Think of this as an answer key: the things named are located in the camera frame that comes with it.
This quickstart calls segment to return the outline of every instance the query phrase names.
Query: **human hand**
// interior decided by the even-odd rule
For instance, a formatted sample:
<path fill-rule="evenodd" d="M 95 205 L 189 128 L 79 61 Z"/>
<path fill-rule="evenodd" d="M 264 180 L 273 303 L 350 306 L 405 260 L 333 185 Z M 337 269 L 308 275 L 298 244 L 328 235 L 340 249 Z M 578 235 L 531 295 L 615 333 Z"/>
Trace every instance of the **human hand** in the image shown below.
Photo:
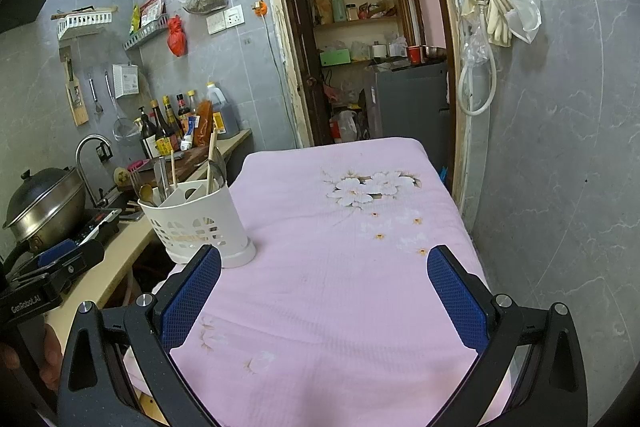
<path fill-rule="evenodd" d="M 0 344 L 0 355 L 7 369 L 13 370 L 20 367 L 18 353 L 12 347 Z M 62 347 L 56 332 L 48 324 L 44 325 L 44 358 L 45 363 L 40 369 L 40 378 L 48 389 L 57 391 L 62 370 Z"/>

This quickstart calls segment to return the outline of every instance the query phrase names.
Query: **hanging rubber glove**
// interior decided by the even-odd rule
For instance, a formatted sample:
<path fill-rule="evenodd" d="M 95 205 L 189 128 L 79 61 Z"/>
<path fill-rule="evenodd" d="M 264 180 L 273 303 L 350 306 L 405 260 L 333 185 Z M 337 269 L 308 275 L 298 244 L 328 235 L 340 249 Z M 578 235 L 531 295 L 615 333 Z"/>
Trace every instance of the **hanging rubber glove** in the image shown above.
<path fill-rule="evenodd" d="M 465 0 L 462 16 L 471 19 L 476 15 L 478 0 Z M 509 0 L 489 0 L 485 12 L 487 36 L 491 44 L 507 47 L 511 45 L 511 30 L 505 14 L 513 9 Z"/>

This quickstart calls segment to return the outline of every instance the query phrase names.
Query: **shower hose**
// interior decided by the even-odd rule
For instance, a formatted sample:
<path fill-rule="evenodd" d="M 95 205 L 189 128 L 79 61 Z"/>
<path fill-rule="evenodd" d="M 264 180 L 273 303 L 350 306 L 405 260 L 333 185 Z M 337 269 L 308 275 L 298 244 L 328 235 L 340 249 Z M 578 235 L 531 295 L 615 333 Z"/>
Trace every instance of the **shower hose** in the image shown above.
<path fill-rule="evenodd" d="M 489 37 L 487 36 L 486 33 L 486 17 L 485 17 L 485 10 L 486 7 L 488 5 L 488 0 L 478 0 L 478 9 L 480 10 L 480 29 L 482 31 L 482 36 L 484 37 L 484 42 L 486 42 L 486 47 L 488 50 L 488 55 L 489 55 L 489 63 L 491 65 L 491 79 L 490 79 L 490 91 L 489 91 L 489 97 L 487 97 L 486 102 L 484 102 L 482 104 L 482 107 L 476 109 L 476 110 L 471 110 L 472 107 L 472 99 L 473 99 L 473 95 L 469 96 L 469 100 L 468 100 L 468 105 L 469 108 L 466 108 L 467 105 L 467 101 L 462 99 L 462 88 L 463 86 L 465 86 L 465 82 L 467 80 L 467 77 L 469 76 L 469 86 L 471 85 L 470 83 L 473 82 L 473 70 L 474 67 L 472 64 L 469 63 L 468 60 L 465 61 L 465 65 L 462 68 L 462 73 L 460 73 L 460 80 L 458 82 L 458 93 L 457 93 L 457 97 L 458 97 L 458 105 L 460 106 L 460 109 L 462 110 L 463 113 L 465 113 L 467 116 L 478 116 L 479 114 L 484 113 L 489 106 L 491 105 L 491 103 L 494 101 L 494 96 L 495 96 L 495 88 L 497 85 L 497 74 L 495 71 L 495 58 L 494 58 L 494 52 L 491 49 L 491 44 L 489 44 Z"/>

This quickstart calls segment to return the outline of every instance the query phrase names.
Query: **green box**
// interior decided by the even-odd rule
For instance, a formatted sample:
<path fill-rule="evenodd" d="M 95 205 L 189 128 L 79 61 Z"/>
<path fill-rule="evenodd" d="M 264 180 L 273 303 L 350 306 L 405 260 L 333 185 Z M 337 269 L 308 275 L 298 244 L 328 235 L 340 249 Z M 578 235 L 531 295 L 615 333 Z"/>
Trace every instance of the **green box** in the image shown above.
<path fill-rule="evenodd" d="M 349 50 L 334 50 L 332 52 L 322 52 L 320 54 L 320 63 L 323 66 L 349 64 L 349 62 L 351 62 Z"/>

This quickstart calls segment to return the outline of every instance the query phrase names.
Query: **electrical outlet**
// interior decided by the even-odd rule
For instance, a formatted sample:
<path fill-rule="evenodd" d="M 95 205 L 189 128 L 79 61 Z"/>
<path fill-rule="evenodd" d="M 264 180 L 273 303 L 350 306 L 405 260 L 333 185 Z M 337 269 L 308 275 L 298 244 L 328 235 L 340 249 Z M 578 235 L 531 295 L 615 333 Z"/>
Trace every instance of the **electrical outlet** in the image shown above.
<path fill-rule="evenodd" d="M 213 15 L 207 17 L 207 31 L 209 32 L 209 35 L 221 32 L 225 28 L 226 23 L 224 12 L 214 13 Z"/>
<path fill-rule="evenodd" d="M 244 23 L 244 14 L 242 13 L 242 5 L 233 6 L 225 10 L 225 27 L 232 28 Z"/>

